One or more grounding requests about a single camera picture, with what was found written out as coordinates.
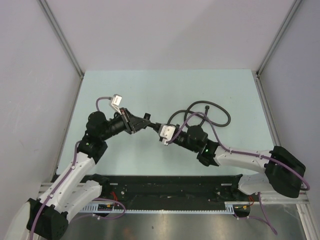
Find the black T-shaped connector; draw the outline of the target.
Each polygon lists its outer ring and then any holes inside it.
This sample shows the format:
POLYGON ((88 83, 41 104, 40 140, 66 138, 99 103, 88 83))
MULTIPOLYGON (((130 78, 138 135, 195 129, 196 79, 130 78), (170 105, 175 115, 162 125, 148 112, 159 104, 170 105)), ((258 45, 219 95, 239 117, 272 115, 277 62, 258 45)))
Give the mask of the black T-shaped connector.
POLYGON ((147 127, 149 127, 149 128, 152 128, 153 130, 155 130, 158 127, 158 125, 156 123, 152 123, 151 122, 151 114, 145 113, 144 116, 143 116, 143 119, 145 121, 147 121, 147 123, 148 123, 148 125, 145 127, 145 129, 147 127))

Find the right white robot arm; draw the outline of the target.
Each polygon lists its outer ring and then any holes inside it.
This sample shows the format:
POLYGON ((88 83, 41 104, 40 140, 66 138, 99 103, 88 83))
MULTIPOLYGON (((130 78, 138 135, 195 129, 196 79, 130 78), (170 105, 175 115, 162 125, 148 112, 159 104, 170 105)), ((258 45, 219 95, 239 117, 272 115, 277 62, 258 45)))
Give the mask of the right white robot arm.
POLYGON ((272 150, 249 151, 231 148, 212 141, 200 125, 190 126, 187 131, 176 125, 150 124, 164 145, 176 144, 197 154, 204 166, 231 166, 254 171, 241 175, 230 188, 231 196, 242 201, 257 192, 276 191, 288 198, 297 198, 302 189, 306 167, 282 146, 272 150))

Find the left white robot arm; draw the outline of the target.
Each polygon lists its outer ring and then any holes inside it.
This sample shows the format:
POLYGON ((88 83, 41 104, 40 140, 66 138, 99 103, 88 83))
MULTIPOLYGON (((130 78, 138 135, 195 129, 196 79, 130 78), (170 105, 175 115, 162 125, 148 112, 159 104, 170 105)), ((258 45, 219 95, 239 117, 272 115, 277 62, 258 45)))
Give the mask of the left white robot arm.
POLYGON ((39 235, 47 240, 59 240, 71 220, 86 204, 98 198, 105 200, 111 188, 103 182, 90 180, 84 188, 74 192, 86 173, 95 167, 108 148, 106 141, 119 133, 134 134, 150 124, 149 113, 138 117, 127 108, 120 108, 107 119, 101 111, 88 116, 86 130, 74 147, 73 159, 64 172, 38 198, 30 198, 29 220, 26 228, 29 239, 39 235))

